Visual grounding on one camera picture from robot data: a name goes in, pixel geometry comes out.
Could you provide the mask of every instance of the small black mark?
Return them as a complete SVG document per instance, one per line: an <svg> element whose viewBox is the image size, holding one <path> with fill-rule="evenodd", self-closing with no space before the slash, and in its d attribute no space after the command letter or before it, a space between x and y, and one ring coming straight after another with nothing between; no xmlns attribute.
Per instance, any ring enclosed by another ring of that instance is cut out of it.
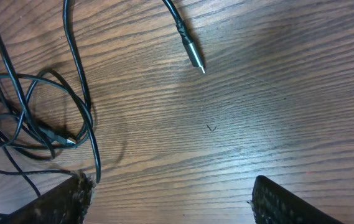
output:
<svg viewBox="0 0 354 224"><path fill-rule="evenodd" d="M212 129L209 127L208 124L206 124L206 125L207 125L208 129L209 129L211 132L215 131L215 129L217 128L217 127L215 126L215 128L212 130Z"/></svg>

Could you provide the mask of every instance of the coiled black cable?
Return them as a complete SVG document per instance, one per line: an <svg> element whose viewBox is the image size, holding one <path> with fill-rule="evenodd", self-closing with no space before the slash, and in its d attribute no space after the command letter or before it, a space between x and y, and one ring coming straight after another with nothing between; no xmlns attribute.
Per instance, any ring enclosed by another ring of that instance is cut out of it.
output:
<svg viewBox="0 0 354 224"><path fill-rule="evenodd" d="M40 196L40 192L34 183L28 178L27 175L32 174L68 174L74 175L73 172L69 170L40 170L40 171L23 171L12 158L11 154L9 153L9 148L14 149L15 151L21 153L24 156L27 156L31 159L38 160L38 161L50 161L55 159L56 150L57 149L72 149L76 148L79 145L83 144L88 138L90 138L91 146L94 153L95 158L95 168L96 168L96 182L99 183L101 180L101 161L100 161L100 153L98 150L98 145L96 143L95 134L93 131L93 120L91 111L91 99L90 99L90 92L88 89L88 85L86 82L86 77L82 65L82 61L80 55L78 53L77 45L72 34L71 22L70 22L70 7L71 2L69 0L63 1L63 27L65 29L66 38L68 40L70 50L72 51L73 59L76 64L78 76L80 77L80 82L82 85L84 101L80 99L76 93L72 90L70 85L66 82L63 77L58 74L56 71L46 68L39 72L37 76L32 75L23 75L16 73L14 66L11 62L11 58L5 48L4 42L0 36L0 54L2 60L6 66L7 73L0 73L0 79L9 78L14 85L14 89L16 91L16 95L18 97L19 103L21 105L22 111L16 109L16 107L5 98L3 91L0 87L0 103L7 109L7 113L0 114L0 120L4 118L12 118L16 123L17 127L14 131L12 138L7 138L6 135L0 130L0 147L3 149L5 155L16 168L17 172L8 172L4 170L0 170L0 174L4 175L21 175L23 178L29 183L29 185L33 188L34 192L37 196ZM44 75L53 75L60 84L53 82L49 79L43 78ZM20 79L29 79L32 80L30 87L26 94L24 94L21 83L19 82ZM50 139L49 136L43 131L46 126L43 124L38 123L36 119L33 117L30 109L29 109L29 100L34 91L35 86L38 82L46 83L51 86L54 86L65 93L69 94L72 100L75 102L82 118L83 118L83 126L79 133L75 136L75 144L70 145L61 145L61 144L52 144L54 139ZM14 141L17 139L20 131L26 132L31 138L35 139L41 146L29 146L23 144L16 144ZM49 156L38 156L34 153L27 151L26 149L33 149L33 150L46 150L50 152ZM5 214L0 214L0 218L5 217Z"/></svg>

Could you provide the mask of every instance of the wood grain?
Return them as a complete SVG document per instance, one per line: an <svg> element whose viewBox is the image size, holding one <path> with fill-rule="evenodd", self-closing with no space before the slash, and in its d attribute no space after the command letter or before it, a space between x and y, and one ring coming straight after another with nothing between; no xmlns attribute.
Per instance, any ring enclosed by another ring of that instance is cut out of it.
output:
<svg viewBox="0 0 354 224"><path fill-rule="evenodd" d="M191 67L162 1L76 0L103 162L86 223L254 223L246 201L257 175L354 223L354 0L175 4L206 75ZM18 72L54 67L81 93L61 1L0 1L0 31ZM30 105L54 127L82 124L51 87L39 85ZM51 163L14 155L24 170L95 171L88 142ZM13 170L1 150L0 168ZM65 178L32 180L45 192ZM34 198L22 177L0 175L0 212Z"/></svg>

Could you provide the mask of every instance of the wooden surface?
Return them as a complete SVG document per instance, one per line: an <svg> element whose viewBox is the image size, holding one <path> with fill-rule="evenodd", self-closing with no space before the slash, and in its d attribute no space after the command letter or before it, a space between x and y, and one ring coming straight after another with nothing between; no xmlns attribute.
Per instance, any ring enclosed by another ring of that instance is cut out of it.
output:
<svg viewBox="0 0 354 224"><path fill-rule="evenodd" d="M76 1L103 163L85 223L254 223L246 201L257 175L354 223L354 0L175 4L206 75L191 67L162 1ZM81 93L60 0L0 1L0 31L19 73L54 67ZM30 105L54 127L82 124L51 87ZM14 155L24 170L95 171L88 142L45 164ZM13 170L2 150L0 168ZM32 180L45 192L65 178ZM0 175L0 212L33 199L22 177Z"/></svg>

